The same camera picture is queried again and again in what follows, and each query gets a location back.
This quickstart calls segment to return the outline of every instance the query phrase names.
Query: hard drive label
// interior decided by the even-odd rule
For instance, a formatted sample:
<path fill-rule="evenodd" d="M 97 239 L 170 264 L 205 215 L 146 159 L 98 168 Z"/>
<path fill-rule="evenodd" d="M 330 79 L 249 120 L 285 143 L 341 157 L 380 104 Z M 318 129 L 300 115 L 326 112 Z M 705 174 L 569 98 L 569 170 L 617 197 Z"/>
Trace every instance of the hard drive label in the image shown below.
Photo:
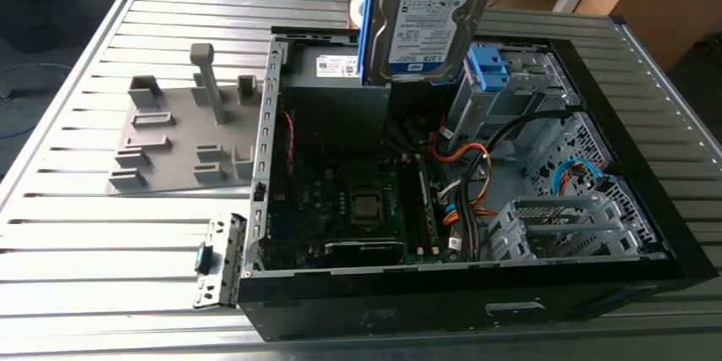
<path fill-rule="evenodd" d="M 466 0 L 401 0 L 390 65 L 421 73 L 441 67 L 457 32 L 454 12 Z"/>

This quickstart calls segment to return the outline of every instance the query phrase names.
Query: metal slat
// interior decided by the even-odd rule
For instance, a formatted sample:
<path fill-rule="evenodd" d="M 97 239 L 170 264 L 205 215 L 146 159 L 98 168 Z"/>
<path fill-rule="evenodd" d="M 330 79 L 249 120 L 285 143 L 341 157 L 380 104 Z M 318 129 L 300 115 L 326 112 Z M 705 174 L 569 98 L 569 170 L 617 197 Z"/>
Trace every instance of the metal slat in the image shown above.
<path fill-rule="evenodd" d="M 574 45 L 580 46 L 589 46 L 589 47 L 598 47 L 602 49 L 610 49 L 610 50 L 620 50 L 625 49 L 629 50 L 629 47 L 626 44 L 614 39 L 608 40 L 600 40 L 590 37 L 581 37 L 581 36 L 570 36 L 569 34 L 565 34 L 564 30 L 560 30 L 560 34 L 549 34 L 542 35 L 536 32 L 526 32 L 526 31 L 512 31 L 512 30 L 485 30 L 482 26 L 480 26 L 480 29 L 476 33 L 478 36 L 512 36 L 512 37 L 540 37 L 544 36 L 545 38 L 552 38 L 557 40 L 569 40 L 573 42 Z"/>
<path fill-rule="evenodd" d="M 585 47 L 585 48 L 596 48 L 597 50 L 604 50 L 609 52 L 621 52 L 621 53 L 629 53 L 632 52 L 630 46 L 624 41 L 601 41 L 601 40 L 589 40 L 584 38 L 573 38 L 573 37 L 564 37 L 564 36 L 556 36 L 550 38 L 564 38 L 573 42 L 574 48 L 577 47 Z"/>
<path fill-rule="evenodd" d="M 696 239 L 701 244 L 722 244 L 722 231 L 696 232 Z"/>
<path fill-rule="evenodd" d="M 629 86 L 606 84 L 600 86 L 605 95 L 624 98 L 640 97 L 645 99 L 655 99 L 664 97 L 661 90 L 657 86 Z"/>
<path fill-rule="evenodd" d="M 127 112 L 131 98 L 125 93 L 81 93 L 70 104 L 74 109 Z"/>
<path fill-rule="evenodd" d="M 648 127 L 629 127 L 632 138 L 645 144 L 693 144 L 697 135 L 688 129 L 655 129 Z"/>
<path fill-rule="evenodd" d="M 98 63 L 91 73 L 101 76 L 131 78 L 137 75 L 154 75 L 159 79 L 193 79 L 198 68 L 191 65 L 165 65 L 161 63 Z M 233 81 L 239 75 L 255 75 L 263 83 L 266 70 L 261 68 L 214 68 L 219 80 Z"/>
<path fill-rule="evenodd" d="M 159 79 L 158 86 L 162 88 L 187 88 L 195 86 L 193 79 Z M 221 85 L 234 85 L 233 80 L 219 80 Z M 89 77 L 79 84 L 77 91 L 85 93 L 129 93 L 131 78 Z"/>
<path fill-rule="evenodd" d="M 652 85 L 653 76 L 648 73 L 624 73 L 597 71 L 592 73 L 600 85 Z"/>
<path fill-rule="evenodd" d="M 38 197 L 17 199 L 6 211 L 11 220 L 42 222 L 207 222 L 218 213 L 249 213 L 249 200 Z"/>
<path fill-rule="evenodd" d="M 580 56 L 585 58 L 585 63 L 588 63 L 589 59 L 625 61 L 628 63 L 640 61 L 634 52 L 626 52 L 618 48 L 608 49 L 590 46 L 576 46 L 574 49 Z"/>
<path fill-rule="evenodd" d="M 139 0 L 145 2 L 170 2 L 170 3 L 198 3 L 198 4 L 214 4 L 229 6 L 245 6 L 249 8 L 261 9 L 289 9 L 289 10 L 306 10 L 309 12 L 348 12 L 348 5 L 342 1 L 330 0 L 306 0 L 300 2 L 298 0 Z"/>
<path fill-rule="evenodd" d="M 74 320 L 75 325 L 65 326 L 67 321 L 59 317 L 39 317 L 37 320 L 13 318 L 9 322 L 18 328 L 9 331 L 9 337 L 43 336 L 57 334 L 61 330 L 66 335 L 82 335 L 85 333 L 193 331 L 195 329 L 243 330 L 249 326 L 246 318 L 229 317 L 222 315 L 222 312 L 215 312 L 214 315 L 205 317 L 175 315 L 165 318 L 142 316 L 130 318 L 122 315 L 109 315 L 78 316 Z"/>
<path fill-rule="evenodd" d="M 722 278 L 701 283 L 689 289 L 663 293 L 655 296 L 659 300 L 717 300 L 722 299 Z"/>
<path fill-rule="evenodd" d="M 195 272 L 189 265 L 195 261 L 197 248 L 198 244 L 179 252 L 17 251 L 0 256 L 0 275 L 5 282 L 191 278 Z"/>
<path fill-rule="evenodd" d="M 715 266 L 722 269 L 722 246 L 704 245 L 703 248 Z"/>
<path fill-rule="evenodd" d="M 685 200 L 722 200 L 722 182 L 720 181 L 664 181 L 663 186 L 669 197 Z M 711 202 L 722 205 L 722 201 Z"/>
<path fill-rule="evenodd" d="M 102 60 L 114 63 L 177 63 L 194 66 L 189 51 L 125 50 L 113 48 L 106 51 Z M 222 66 L 265 68 L 266 55 L 241 55 L 217 52 L 214 55 L 214 67 Z"/>
<path fill-rule="evenodd" d="M 53 150 L 43 156 L 39 163 L 43 171 L 106 172 L 111 167 L 115 151 Z"/>
<path fill-rule="evenodd" d="M 514 32 L 524 33 L 529 36 L 549 37 L 549 36 L 573 36 L 588 40 L 617 40 L 618 35 L 609 30 L 601 30 L 586 27 L 570 27 L 565 25 L 534 25 L 528 23 L 509 23 L 482 20 L 480 25 L 482 31 L 492 32 Z"/>
<path fill-rule="evenodd" d="M 119 130 L 61 130 L 55 131 L 53 147 L 73 150 L 115 150 L 119 141 Z"/>
<path fill-rule="evenodd" d="M 179 50 L 187 52 L 197 42 L 214 43 L 218 52 L 239 52 L 245 55 L 265 55 L 269 44 L 259 41 L 237 41 L 234 39 L 214 39 L 195 36 L 194 38 L 159 37 L 159 36 L 115 36 L 111 46 L 115 48 L 142 50 Z"/>
<path fill-rule="evenodd" d="M 629 323 L 620 323 L 620 320 L 630 320 Z M 334 340 L 328 343 L 329 349 L 316 348 L 314 355 L 329 358 L 344 358 L 349 350 L 354 350 L 354 355 L 364 353 L 376 359 L 388 359 L 390 357 L 390 347 L 396 348 L 394 353 L 404 351 L 414 359 L 424 359 L 429 355 L 429 343 L 434 342 L 440 346 L 440 351 L 445 357 L 456 356 L 460 359 L 474 358 L 480 352 L 488 351 L 505 354 L 533 354 L 536 357 L 544 355 L 553 357 L 558 354 L 561 348 L 570 350 L 573 353 L 589 354 L 586 359 L 606 359 L 609 358 L 609 347 L 637 349 L 638 355 L 649 355 L 656 348 L 664 348 L 667 355 L 673 355 L 672 359 L 683 359 L 692 357 L 693 359 L 707 358 L 712 354 L 717 354 L 715 350 L 701 346 L 715 344 L 711 336 L 687 336 L 685 342 L 691 346 L 669 345 L 668 337 L 652 337 L 655 333 L 663 333 L 665 329 L 675 330 L 680 333 L 695 331 L 716 331 L 719 330 L 720 316 L 707 315 L 691 317 L 688 315 L 661 315 L 649 318 L 637 318 L 620 315 L 618 317 L 602 318 L 593 320 L 589 323 L 580 323 L 576 328 L 570 328 L 569 324 L 561 327 L 537 327 L 533 331 L 521 331 L 520 329 L 497 329 L 494 331 L 469 332 L 469 333 L 446 333 L 432 335 L 421 335 L 417 337 L 392 337 L 384 341 L 384 347 L 376 347 L 374 337 L 358 338 L 354 340 Z M 645 332 L 644 336 L 630 336 L 632 331 Z M 103 352 L 118 354 L 123 352 L 149 352 L 150 336 L 153 336 L 153 347 L 163 353 L 173 353 L 174 358 L 161 359 L 218 359 L 218 360 L 247 360 L 258 359 L 259 351 L 267 351 L 261 357 L 265 359 L 281 359 L 277 357 L 282 353 L 285 357 L 298 354 L 302 358 L 309 354 L 309 346 L 292 347 L 289 345 L 279 346 L 277 343 L 261 342 L 259 335 L 253 331 L 250 325 L 231 326 L 227 328 L 202 328 L 198 327 L 191 331 L 159 331 L 149 335 L 139 331 L 129 331 L 123 334 L 83 334 L 83 341 L 67 340 L 66 337 L 54 337 L 49 339 L 47 346 L 38 348 L 35 337 L 29 337 L 26 340 L 14 337 L 10 344 L 10 351 L 22 351 L 23 348 L 35 348 L 39 353 L 75 353 L 82 350 L 85 352 Z M 581 338 L 569 342 L 560 342 L 560 338 L 574 337 L 604 337 L 605 340 L 584 340 Z M 542 340 L 554 340 L 553 342 L 542 342 Z M 211 353 L 205 351 L 198 352 L 198 348 L 215 349 Z M 596 357 L 594 354 L 604 354 L 604 357 Z"/>
<path fill-rule="evenodd" d="M 673 113 L 617 112 L 626 126 L 688 128 L 683 116 Z"/>
<path fill-rule="evenodd" d="M 699 302 L 642 302 L 630 304 L 616 310 L 612 315 L 645 316 L 655 315 L 719 315 L 722 314 L 722 300 Z"/>
<path fill-rule="evenodd" d="M 688 226 L 693 232 L 722 232 L 722 223 L 720 222 L 709 222 L 709 223 L 692 222 L 692 223 L 688 223 Z"/>
<path fill-rule="evenodd" d="M 170 281 L 118 282 L 26 282 L 0 283 L 2 316 L 133 314 L 138 312 L 187 311 L 193 301 L 195 281 L 174 278 Z"/>
<path fill-rule="evenodd" d="M 494 9 L 485 11 L 485 21 L 493 21 L 497 23 L 525 23 L 533 25 L 546 26 L 562 26 L 562 27 L 581 27 L 594 28 L 602 30 L 614 30 L 614 25 L 609 19 L 601 16 L 586 16 L 580 14 L 549 14 L 538 13 L 533 10 L 504 10 Z"/>
<path fill-rule="evenodd" d="M 107 170 L 113 162 L 106 163 Z M 23 183 L 26 194 L 55 196 L 106 196 L 107 172 L 39 172 Z"/>
<path fill-rule="evenodd" d="M 722 205 L 704 200 L 676 200 L 675 206 L 688 222 L 722 221 Z"/>
<path fill-rule="evenodd" d="M 150 250 L 195 250 L 199 246 L 199 241 L 206 237 L 205 232 L 198 234 L 185 234 L 169 238 L 165 235 L 154 235 L 149 232 L 142 232 L 135 236 L 115 235 L 114 233 L 105 234 L 99 231 L 89 232 L 83 237 L 69 236 L 67 234 L 50 236 L 5 236 L 0 238 L 0 243 L 7 249 L 15 251 L 30 250 L 38 251 L 89 251 L 98 250 L 133 250 L 142 249 L 143 252 Z M 138 255 L 138 252 L 131 252 L 130 255 Z"/>
<path fill-rule="evenodd" d="M 596 57 L 585 58 L 585 64 L 590 71 L 602 71 L 602 72 L 632 72 L 640 73 L 646 72 L 644 65 L 638 63 L 630 63 L 629 60 L 609 60 L 598 59 Z"/>
<path fill-rule="evenodd" d="M 10 223 L 3 226 L 5 237 L 30 237 L 42 234 L 45 238 L 69 238 L 71 236 L 83 237 L 86 234 L 107 235 L 110 238 L 106 243 L 111 243 L 115 237 L 141 237 L 167 236 L 199 234 L 209 230 L 207 222 L 165 222 L 165 223 L 119 223 L 115 222 L 95 222 L 95 223 L 75 223 L 75 222 L 53 222 L 53 223 Z"/>
<path fill-rule="evenodd" d="M 118 32 L 127 36 L 238 38 L 245 41 L 265 42 L 269 42 L 271 39 L 271 31 L 266 29 L 230 29 L 219 27 L 195 27 L 191 25 L 145 25 L 141 23 L 123 23 Z"/>
<path fill-rule="evenodd" d="M 70 111 L 61 117 L 63 129 L 107 129 L 121 130 L 127 117 L 126 112 Z"/>
<path fill-rule="evenodd" d="M 676 113 L 677 107 L 667 99 L 637 99 L 629 97 L 609 97 L 609 103 L 618 112 L 664 112 Z"/>
<path fill-rule="evenodd" d="M 651 162 L 663 180 L 720 180 L 722 171 L 713 162 Z"/>
<path fill-rule="evenodd" d="M 638 144 L 649 161 L 709 161 L 711 155 L 700 145 Z"/>
<path fill-rule="evenodd" d="M 130 12 L 126 16 L 127 23 L 145 23 L 150 25 L 169 25 L 177 21 L 183 21 L 185 25 L 194 25 L 199 27 L 230 27 L 230 28 L 246 28 L 246 29 L 271 29 L 275 25 L 289 26 L 289 21 L 282 19 L 243 19 L 241 17 L 223 17 L 223 16 L 201 16 L 198 14 L 179 14 L 179 13 L 153 13 L 153 12 Z M 325 21 L 308 20 L 302 24 L 302 27 L 329 27 Z M 345 29 L 346 25 L 337 23 L 334 28 Z"/>
<path fill-rule="evenodd" d="M 238 6 L 222 6 L 207 4 L 185 4 L 167 2 L 135 2 L 131 10 L 138 12 L 174 13 L 183 11 L 183 14 L 199 14 L 207 16 L 241 16 L 246 18 L 287 19 L 296 22 L 294 25 L 305 24 L 306 21 L 326 20 L 336 23 L 346 23 L 346 12 L 318 12 L 309 13 L 306 10 L 286 10 L 273 8 L 253 8 Z"/>

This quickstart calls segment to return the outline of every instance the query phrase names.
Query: red cable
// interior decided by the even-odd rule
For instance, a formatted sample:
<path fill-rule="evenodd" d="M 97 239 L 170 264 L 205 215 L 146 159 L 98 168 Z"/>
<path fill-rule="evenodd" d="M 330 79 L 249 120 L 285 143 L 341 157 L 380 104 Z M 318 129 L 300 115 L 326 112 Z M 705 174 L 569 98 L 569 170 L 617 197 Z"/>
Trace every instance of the red cable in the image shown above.
<path fill-rule="evenodd" d="M 292 141 L 289 144 L 289 159 L 286 160 L 286 167 L 292 168 L 292 162 L 294 162 L 294 138 L 296 138 L 296 128 L 294 128 L 294 119 L 289 112 L 283 112 L 286 119 L 289 120 L 289 128 L 292 130 Z"/>

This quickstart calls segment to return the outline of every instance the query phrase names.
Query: metal bracket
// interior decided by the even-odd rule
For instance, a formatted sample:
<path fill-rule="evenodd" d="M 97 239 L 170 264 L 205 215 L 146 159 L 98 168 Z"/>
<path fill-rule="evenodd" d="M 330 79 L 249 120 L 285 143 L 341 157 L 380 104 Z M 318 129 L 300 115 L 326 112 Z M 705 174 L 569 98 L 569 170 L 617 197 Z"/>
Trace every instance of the metal bracket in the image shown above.
<path fill-rule="evenodd" d="M 621 216 L 616 201 L 601 194 L 518 198 L 490 225 L 489 255 L 493 260 L 637 255 L 641 242 Z"/>
<path fill-rule="evenodd" d="M 195 262 L 199 278 L 194 309 L 237 307 L 245 239 L 246 219 L 242 216 L 226 214 L 209 221 Z"/>

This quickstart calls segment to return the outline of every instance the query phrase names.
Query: blue drive bracket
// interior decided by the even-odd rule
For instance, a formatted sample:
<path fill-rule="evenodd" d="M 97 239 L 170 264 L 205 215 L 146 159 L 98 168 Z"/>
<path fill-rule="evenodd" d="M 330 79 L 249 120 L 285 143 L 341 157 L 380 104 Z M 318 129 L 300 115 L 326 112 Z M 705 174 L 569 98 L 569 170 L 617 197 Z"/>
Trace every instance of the blue drive bracket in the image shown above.
<path fill-rule="evenodd" d="M 469 55 L 482 90 L 488 92 L 505 90 L 509 84 L 509 70 L 500 50 L 493 46 L 473 46 Z"/>
<path fill-rule="evenodd" d="M 372 14 L 374 10 L 374 0 L 364 0 L 364 20 L 361 24 L 361 35 L 360 35 L 360 48 L 357 52 L 357 72 L 361 74 L 361 82 L 365 85 L 369 85 L 366 82 L 366 52 L 369 46 L 369 31 L 372 30 Z"/>

